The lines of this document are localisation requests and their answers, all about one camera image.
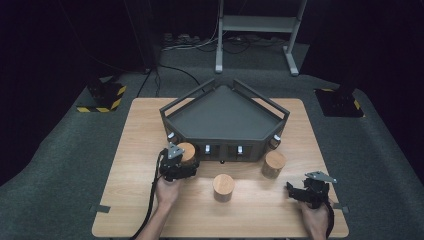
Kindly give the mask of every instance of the forearm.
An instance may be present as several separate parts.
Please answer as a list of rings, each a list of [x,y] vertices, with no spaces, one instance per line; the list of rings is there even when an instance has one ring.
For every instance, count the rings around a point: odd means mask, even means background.
[[[311,236],[311,240],[326,240],[327,238],[325,237],[325,234],[310,234]]]
[[[159,239],[171,209],[172,206],[158,206],[147,225],[137,236],[136,240]]]

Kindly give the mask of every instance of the gray carpet floor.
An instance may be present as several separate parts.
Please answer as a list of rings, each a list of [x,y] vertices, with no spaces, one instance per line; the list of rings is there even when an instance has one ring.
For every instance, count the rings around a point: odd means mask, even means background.
[[[240,46],[226,48],[236,51]],[[306,45],[295,45],[298,66],[307,50]],[[189,72],[200,83],[237,78],[267,97],[301,99],[328,171],[339,181],[335,185],[339,200],[350,208],[345,215],[350,230],[346,239],[424,236],[423,186],[360,90],[354,96],[366,117],[324,117],[313,89],[337,85],[307,75],[290,76],[277,45],[224,53],[222,74],[214,72],[214,52],[164,51],[160,62]],[[185,73],[163,67],[158,73],[160,78],[151,74],[139,97],[156,95],[155,79],[161,82],[159,97],[179,97],[196,87]],[[121,76],[119,82],[127,90],[115,112],[69,109],[31,163],[0,188],[0,239],[96,239],[91,234],[95,213],[90,208],[100,203],[131,102],[145,77]]]

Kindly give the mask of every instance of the wooden table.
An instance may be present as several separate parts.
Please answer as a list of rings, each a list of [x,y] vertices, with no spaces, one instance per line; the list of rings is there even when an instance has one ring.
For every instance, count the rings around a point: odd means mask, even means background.
[[[128,237],[147,212],[158,153],[167,147],[159,108],[173,99],[138,98],[131,105],[92,233],[97,237]],[[288,198],[286,182],[303,188],[304,173],[327,172],[305,107],[299,99],[272,99],[290,111],[276,151],[287,158],[279,177],[265,178],[263,161],[254,163],[201,161],[197,175],[184,180],[180,198],[162,237],[306,237],[297,201]],[[228,174],[235,180],[231,200],[214,199],[213,179]],[[331,186],[329,196],[337,202]],[[349,233],[341,210],[335,210],[332,237]]]

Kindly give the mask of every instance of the white shelf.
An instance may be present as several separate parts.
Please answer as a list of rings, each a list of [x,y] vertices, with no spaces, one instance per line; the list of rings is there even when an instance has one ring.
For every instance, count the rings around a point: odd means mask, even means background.
[[[295,21],[294,17],[224,15],[222,29],[225,31],[291,33]]]

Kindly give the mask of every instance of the metal stand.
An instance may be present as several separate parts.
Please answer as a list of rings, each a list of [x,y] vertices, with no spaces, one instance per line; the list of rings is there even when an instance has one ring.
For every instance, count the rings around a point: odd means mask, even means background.
[[[293,59],[292,50],[307,3],[307,0],[301,1],[296,17],[260,17],[224,15],[224,0],[221,0],[219,7],[218,46],[216,49],[215,72],[221,73],[223,71],[223,31],[280,32],[291,33],[289,44],[288,46],[284,46],[283,52],[289,65],[291,75],[298,76],[299,71]]]

